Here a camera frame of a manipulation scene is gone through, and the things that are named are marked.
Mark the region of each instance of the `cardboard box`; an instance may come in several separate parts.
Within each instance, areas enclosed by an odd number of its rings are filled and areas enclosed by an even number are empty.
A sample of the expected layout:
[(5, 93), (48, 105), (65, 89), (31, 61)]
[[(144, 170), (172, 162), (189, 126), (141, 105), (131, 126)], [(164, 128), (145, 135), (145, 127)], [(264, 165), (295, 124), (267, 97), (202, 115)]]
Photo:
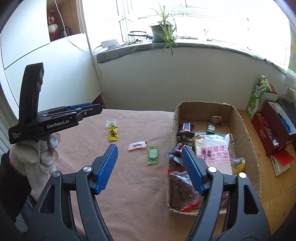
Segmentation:
[[(257, 194), (260, 195), (261, 174), (253, 145), (240, 114), (233, 106), (209, 102), (183, 102), (179, 104), (174, 115), (172, 148), (178, 143), (177, 132), (180, 123), (191, 122), (194, 124), (193, 131), (206, 131), (210, 117), (213, 115), (221, 116), (223, 121), (221, 125), (216, 126), (216, 133), (232, 134), (236, 155), (246, 160), (245, 173), (248, 175)], [(169, 169), (181, 172), (184, 167), (175, 161), (170, 161)], [(180, 198), (173, 190), (173, 180), (170, 175), (167, 177), (166, 200), (169, 209), (173, 212), (186, 215), (197, 215), (199, 212), (200, 205), (187, 213), (179, 211), (181, 207)], [(227, 208), (223, 207), (219, 213), (225, 214), (226, 210)]]
[(256, 112), (260, 112), (265, 101), (276, 102), (277, 94), (262, 92), (259, 84), (255, 84), (251, 99), (247, 107), (247, 113), (252, 119)]
[[(290, 126), (292, 133), (289, 133), (287, 131), (282, 120), (275, 111), (276, 108), (278, 109), (278, 111), (281, 111), (281, 115), (284, 117), (287, 124)], [(258, 116), (254, 115), (251, 123), (254, 126), (262, 142), (266, 155), (276, 153), (286, 148), (289, 144), (292, 143), (294, 139), (296, 139), (296, 129), (288, 115), (284, 112), (284, 110), (278, 103), (266, 101), (262, 108), (261, 114), (266, 119), (267, 123), (270, 125), (270, 129), (279, 143), (278, 146), (275, 146), (272, 143), (272, 140), (270, 139), (264, 125), (262, 124)]]

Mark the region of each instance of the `gloved hand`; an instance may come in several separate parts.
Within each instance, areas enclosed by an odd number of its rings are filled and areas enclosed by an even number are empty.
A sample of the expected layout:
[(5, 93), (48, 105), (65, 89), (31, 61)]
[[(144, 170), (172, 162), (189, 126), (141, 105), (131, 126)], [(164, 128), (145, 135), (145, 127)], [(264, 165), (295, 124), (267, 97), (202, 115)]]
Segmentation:
[(11, 165), (22, 175), (27, 176), (32, 197), (37, 201), (50, 174), (56, 171), (54, 161), (59, 157), (55, 148), (61, 136), (51, 134), (46, 141), (26, 140), (12, 146), (9, 154)]

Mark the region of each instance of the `yellow snack packet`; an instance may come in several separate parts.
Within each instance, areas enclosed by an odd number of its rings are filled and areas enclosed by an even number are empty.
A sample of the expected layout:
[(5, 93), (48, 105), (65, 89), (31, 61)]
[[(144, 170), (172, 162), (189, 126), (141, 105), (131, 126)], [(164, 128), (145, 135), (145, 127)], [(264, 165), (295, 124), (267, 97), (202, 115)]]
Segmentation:
[(244, 158), (233, 158), (231, 162), (232, 172), (237, 175), (239, 172), (243, 172), (246, 168), (246, 161)]
[(109, 127), (109, 141), (118, 141), (118, 127), (117, 126), (112, 126)]

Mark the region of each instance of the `green box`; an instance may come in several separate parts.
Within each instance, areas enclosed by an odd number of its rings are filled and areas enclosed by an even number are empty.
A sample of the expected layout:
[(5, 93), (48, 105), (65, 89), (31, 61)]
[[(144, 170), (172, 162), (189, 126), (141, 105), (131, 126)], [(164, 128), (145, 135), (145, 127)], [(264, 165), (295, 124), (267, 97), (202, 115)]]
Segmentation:
[(259, 84), (255, 84), (251, 99), (247, 107), (247, 113), (252, 119), (256, 112), (260, 112), (265, 101), (276, 102), (278, 95), (264, 92)]

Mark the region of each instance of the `red vase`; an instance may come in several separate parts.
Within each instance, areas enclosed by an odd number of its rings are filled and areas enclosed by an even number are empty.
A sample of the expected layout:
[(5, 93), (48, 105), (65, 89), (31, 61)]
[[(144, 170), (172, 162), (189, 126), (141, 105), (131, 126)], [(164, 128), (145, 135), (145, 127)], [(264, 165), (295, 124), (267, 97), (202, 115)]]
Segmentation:
[(49, 38), (51, 42), (58, 39), (59, 27), (57, 24), (49, 25), (48, 32), (49, 32)]

